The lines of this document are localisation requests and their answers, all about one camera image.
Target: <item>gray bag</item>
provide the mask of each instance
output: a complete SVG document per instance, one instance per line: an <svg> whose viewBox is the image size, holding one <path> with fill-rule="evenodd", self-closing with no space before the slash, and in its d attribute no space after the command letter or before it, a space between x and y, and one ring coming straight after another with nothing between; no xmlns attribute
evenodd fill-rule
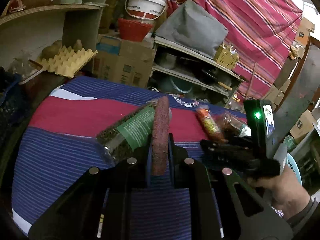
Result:
<svg viewBox="0 0 320 240"><path fill-rule="evenodd" d="M156 31L156 36L209 58L214 57L227 34L223 24L192 0L180 5Z"/></svg>

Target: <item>green light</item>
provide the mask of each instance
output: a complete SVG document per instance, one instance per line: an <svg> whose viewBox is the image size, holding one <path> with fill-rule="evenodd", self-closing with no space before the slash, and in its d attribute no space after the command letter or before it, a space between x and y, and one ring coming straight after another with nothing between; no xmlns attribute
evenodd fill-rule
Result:
<svg viewBox="0 0 320 240"><path fill-rule="evenodd" d="M255 116L257 119L260 119L261 114L260 114L259 112L256 112L256 113L254 114L254 116Z"/></svg>

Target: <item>red plastic container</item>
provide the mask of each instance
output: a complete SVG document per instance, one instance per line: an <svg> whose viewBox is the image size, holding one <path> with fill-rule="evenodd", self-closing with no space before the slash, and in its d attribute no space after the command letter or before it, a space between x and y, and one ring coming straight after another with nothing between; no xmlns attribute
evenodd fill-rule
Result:
<svg viewBox="0 0 320 240"><path fill-rule="evenodd" d="M121 39L141 42L153 25L119 18L118 27Z"/></svg>

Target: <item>blue striped fabric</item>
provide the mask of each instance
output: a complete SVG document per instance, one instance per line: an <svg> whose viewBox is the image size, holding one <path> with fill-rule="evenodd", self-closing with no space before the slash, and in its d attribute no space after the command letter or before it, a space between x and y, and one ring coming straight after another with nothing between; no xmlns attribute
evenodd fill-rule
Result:
<svg viewBox="0 0 320 240"><path fill-rule="evenodd" d="M88 77L76 78L62 88L83 97L110 98L133 105L162 96ZM177 103L172 97L170 106L195 109ZM210 109L214 114L225 111L212 105ZM186 148L190 157L205 162L198 142L176 144ZM15 212L33 224L88 168L107 169L109 166L100 158L97 146L93 138L28 127L20 144L13 178L12 208ZM131 216L131 239L191 239L189 192L172 188L168 169L164 176L152 178L150 188L134 190Z"/></svg>

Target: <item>silver screw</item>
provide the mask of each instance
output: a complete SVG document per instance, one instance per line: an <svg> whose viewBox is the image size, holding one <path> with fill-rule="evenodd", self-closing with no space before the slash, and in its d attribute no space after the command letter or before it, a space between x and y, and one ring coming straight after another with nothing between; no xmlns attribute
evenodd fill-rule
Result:
<svg viewBox="0 0 320 240"><path fill-rule="evenodd" d="M91 175L95 175L95 174L97 174L99 172L99 169L97 168L97 167L91 167L90 169L89 169L89 173L91 174Z"/></svg>
<svg viewBox="0 0 320 240"><path fill-rule="evenodd" d="M184 159L184 163L185 163L185 164L188 164L188 165L191 165L191 164L194 164L194 163L195 163L195 160L192 159L192 158L185 158L185 159Z"/></svg>
<svg viewBox="0 0 320 240"><path fill-rule="evenodd" d="M137 162L136 158L130 157L127 159L127 163L129 163L129 164L135 164L136 162Z"/></svg>
<svg viewBox="0 0 320 240"><path fill-rule="evenodd" d="M223 168L222 173L225 175L231 175L232 170L230 168Z"/></svg>

